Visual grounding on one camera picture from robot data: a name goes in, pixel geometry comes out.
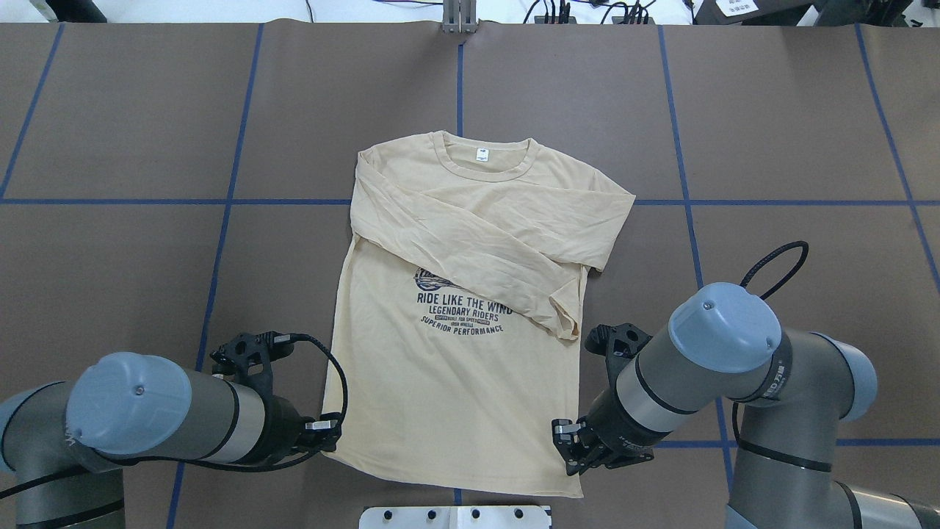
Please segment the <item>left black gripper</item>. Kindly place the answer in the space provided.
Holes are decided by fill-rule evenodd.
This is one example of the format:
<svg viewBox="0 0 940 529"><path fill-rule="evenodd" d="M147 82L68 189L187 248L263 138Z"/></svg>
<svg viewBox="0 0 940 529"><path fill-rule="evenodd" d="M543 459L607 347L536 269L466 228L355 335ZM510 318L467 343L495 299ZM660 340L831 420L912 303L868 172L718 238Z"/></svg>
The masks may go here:
<svg viewBox="0 0 940 529"><path fill-rule="evenodd" d="M258 440L258 462L273 465L285 459L292 454L300 436L303 452L335 452L341 425L341 416L314 419L299 413L289 400L273 396Z"/></svg>

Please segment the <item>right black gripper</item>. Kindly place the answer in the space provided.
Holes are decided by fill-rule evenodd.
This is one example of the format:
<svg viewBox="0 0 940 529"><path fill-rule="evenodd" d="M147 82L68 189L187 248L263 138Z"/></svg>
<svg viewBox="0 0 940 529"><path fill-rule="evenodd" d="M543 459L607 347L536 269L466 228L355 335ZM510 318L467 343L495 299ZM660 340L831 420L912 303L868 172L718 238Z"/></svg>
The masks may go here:
<svg viewBox="0 0 940 529"><path fill-rule="evenodd" d="M577 420L552 420L552 442L568 476L604 466L617 469L654 459L651 432L624 411L613 389L605 389Z"/></svg>

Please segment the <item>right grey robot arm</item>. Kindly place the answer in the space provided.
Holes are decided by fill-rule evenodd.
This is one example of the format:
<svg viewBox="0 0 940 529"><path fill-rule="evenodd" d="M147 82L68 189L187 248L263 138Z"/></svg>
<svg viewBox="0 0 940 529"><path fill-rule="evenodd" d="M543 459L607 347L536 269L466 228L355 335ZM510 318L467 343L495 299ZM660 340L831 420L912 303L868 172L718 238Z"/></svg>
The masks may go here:
<svg viewBox="0 0 940 529"><path fill-rule="evenodd" d="M837 425L872 405L878 378L855 346L780 325L759 297L710 284L657 334L598 325L585 348L607 388L578 420L555 419L568 475L654 458L654 446L706 404L739 406L728 528L936 528L936 506L832 478Z"/></svg>

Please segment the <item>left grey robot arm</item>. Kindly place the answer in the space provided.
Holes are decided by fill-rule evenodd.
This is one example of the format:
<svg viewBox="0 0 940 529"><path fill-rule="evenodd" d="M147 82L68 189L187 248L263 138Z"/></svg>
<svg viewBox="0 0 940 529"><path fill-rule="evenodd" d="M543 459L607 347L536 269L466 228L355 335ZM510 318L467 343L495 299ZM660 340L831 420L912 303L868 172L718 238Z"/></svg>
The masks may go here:
<svg viewBox="0 0 940 529"><path fill-rule="evenodd" d="M18 528L124 528L124 469L168 461L274 472L332 451L344 412L305 417L265 373L209 375L164 357L112 353L77 381L2 403L2 471Z"/></svg>

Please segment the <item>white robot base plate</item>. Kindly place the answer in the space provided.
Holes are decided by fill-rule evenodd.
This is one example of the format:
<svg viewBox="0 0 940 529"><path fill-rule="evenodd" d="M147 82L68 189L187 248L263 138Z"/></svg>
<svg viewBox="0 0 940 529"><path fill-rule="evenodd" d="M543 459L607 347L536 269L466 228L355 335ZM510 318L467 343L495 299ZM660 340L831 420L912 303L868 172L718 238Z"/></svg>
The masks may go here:
<svg viewBox="0 0 940 529"><path fill-rule="evenodd" d="M441 505L368 508L359 528L553 528L547 505Z"/></svg>

